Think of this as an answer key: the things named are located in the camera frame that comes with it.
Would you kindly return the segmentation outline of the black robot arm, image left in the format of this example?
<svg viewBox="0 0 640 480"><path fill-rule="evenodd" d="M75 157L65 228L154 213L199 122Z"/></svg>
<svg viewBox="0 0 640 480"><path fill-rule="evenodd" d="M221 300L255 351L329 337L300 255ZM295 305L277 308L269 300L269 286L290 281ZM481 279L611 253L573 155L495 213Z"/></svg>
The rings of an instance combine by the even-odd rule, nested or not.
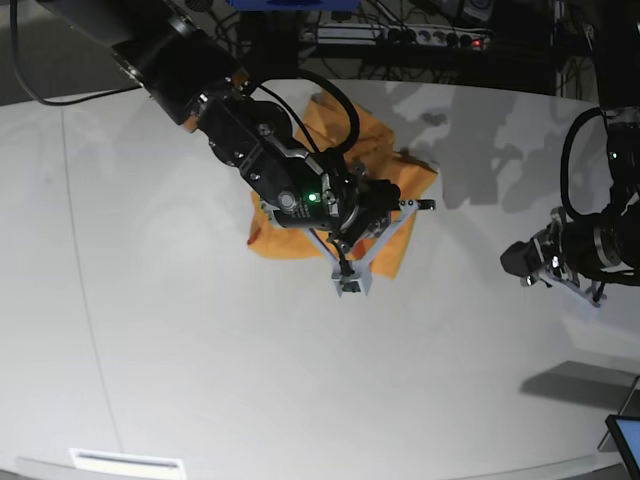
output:
<svg viewBox="0 0 640 480"><path fill-rule="evenodd" d="M236 168L281 228L310 228L352 246L400 208L400 189L367 180L345 155L358 139L353 103L325 78L302 69L249 77L171 1L45 1L43 7L112 51L119 66L178 125L204 133L215 156ZM322 87L349 119L346 137L323 151L293 136L287 112L253 99L272 79L304 79Z"/></svg>

